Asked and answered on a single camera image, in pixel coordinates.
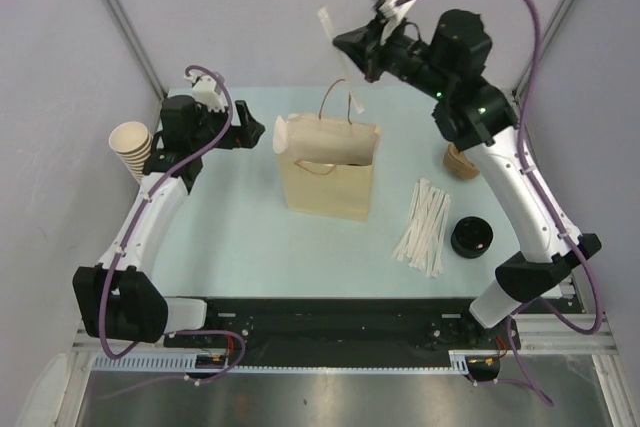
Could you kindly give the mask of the white paper straw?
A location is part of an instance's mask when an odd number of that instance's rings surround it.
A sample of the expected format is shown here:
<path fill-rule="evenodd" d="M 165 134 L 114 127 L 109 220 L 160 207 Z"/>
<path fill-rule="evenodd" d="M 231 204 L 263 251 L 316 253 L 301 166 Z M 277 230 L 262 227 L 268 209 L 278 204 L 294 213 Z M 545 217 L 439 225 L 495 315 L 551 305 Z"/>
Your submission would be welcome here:
<path fill-rule="evenodd" d="M 356 95 L 356 92 L 354 90 L 354 86 L 351 80 L 351 76 L 350 76 L 350 71 L 349 71 L 349 67 L 347 65 L 347 58 L 346 56 L 339 51 L 334 45 L 333 45 L 333 40 L 334 37 L 336 36 L 336 32 L 335 32 L 335 28 L 333 25 L 333 22 L 331 20 L 330 14 L 329 14 L 329 10 L 326 6 L 322 6 L 318 11 L 317 11 L 317 16 L 318 19 L 322 25 L 324 34 L 326 36 L 326 38 L 329 41 L 329 45 L 332 48 L 336 58 L 338 59 L 338 63 L 340 65 L 341 71 L 342 71 L 342 78 L 345 80 L 346 85 L 348 87 L 348 91 L 349 94 L 351 95 L 352 101 L 355 103 L 355 110 L 358 114 L 362 114 L 365 109 L 362 105 L 362 103 L 360 102 L 359 97 Z"/>

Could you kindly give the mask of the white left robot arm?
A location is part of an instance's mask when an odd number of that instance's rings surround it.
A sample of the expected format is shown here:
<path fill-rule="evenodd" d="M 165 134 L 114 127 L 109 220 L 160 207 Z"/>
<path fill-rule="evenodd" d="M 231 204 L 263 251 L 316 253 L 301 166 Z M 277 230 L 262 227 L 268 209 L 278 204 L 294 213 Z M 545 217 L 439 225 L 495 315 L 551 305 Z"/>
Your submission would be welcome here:
<path fill-rule="evenodd" d="M 203 156 L 215 148 L 251 149 L 265 131 L 245 101 L 223 105 L 216 95 L 168 97 L 161 119 L 166 126 L 156 133 L 137 121 L 111 132 L 109 146 L 138 181 L 139 192 L 107 251 L 72 279 L 85 331 L 110 358 L 118 355 L 113 341 L 135 346 L 184 331 L 202 347 L 219 339 L 221 323 L 207 313 L 205 301 L 163 294 L 151 272 Z"/>

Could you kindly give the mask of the cream paper takeout bag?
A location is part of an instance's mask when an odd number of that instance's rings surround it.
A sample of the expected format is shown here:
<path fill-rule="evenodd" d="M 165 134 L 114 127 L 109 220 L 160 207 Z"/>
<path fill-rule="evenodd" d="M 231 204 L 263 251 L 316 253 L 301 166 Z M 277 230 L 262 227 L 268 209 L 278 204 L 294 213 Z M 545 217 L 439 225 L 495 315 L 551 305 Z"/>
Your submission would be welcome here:
<path fill-rule="evenodd" d="M 355 221 L 368 219 L 374 165 L 381 131 L 378 125 L 316 113 L 279 116 L 272 147 L 289 210 Z M 373 163 L 350 167 L 345 163 Z"/>

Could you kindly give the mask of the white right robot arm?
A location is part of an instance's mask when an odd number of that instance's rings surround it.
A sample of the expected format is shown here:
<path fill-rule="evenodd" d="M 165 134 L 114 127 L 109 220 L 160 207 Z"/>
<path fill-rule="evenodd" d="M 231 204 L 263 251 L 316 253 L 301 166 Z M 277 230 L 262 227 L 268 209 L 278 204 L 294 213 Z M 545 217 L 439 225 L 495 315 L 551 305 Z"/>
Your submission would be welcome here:
<path fill-rule="evenodd" d="M 377 15 L 339 34 L 332 44 L 375 82 L 389 73 L 437 104 L 432 116 L 442 137 L 475 164 L 513 227 L 519 250 L 495 270 L 494 281 L 470 305 L 463 340 L 484 348 L 497 324 L 521 305 L 547 293 L 602 248 L 561 216 L 527 149 L 519 147 L 519 119 L 505 94 L 482 72 L 492 40 L 479 15 L 453 9 L 441 15 L 432 40 L 412 39 L 408 21 Z"/>

